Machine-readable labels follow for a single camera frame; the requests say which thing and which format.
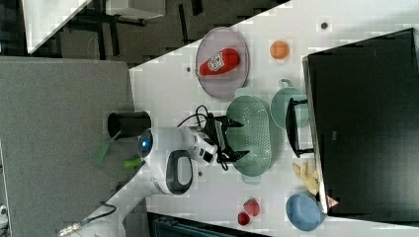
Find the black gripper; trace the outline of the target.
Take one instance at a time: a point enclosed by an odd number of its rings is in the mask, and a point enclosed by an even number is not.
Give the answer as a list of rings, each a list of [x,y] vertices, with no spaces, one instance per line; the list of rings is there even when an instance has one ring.
[[[213,113],[209,113],[206,118],[206,125],[204,127],[204,133],[209,137],[209,139],[217,146],[216,150],[216,162],[221,165],[226,165],[227,163],[235,163],[244,156],[246,156],[249,151],[233,151],[228,150],[230,148],[226,131],[230,127],[242,127],[243,123],[229,118],[228,116],[215,117]]]

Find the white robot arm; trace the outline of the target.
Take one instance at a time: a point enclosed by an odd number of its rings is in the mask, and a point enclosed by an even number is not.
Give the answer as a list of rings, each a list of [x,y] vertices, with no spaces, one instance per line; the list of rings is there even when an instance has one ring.
[[[160,126],[139,138],[137,152],[143,165],[133,178],[75,226],[71,237],[126,237],[124,220],[145,198],[180,196],[193,184],[193,163],[234,163],[248,154],[235,151],[226,132],[241,122],[227,116],[205,115],[204,126]]]

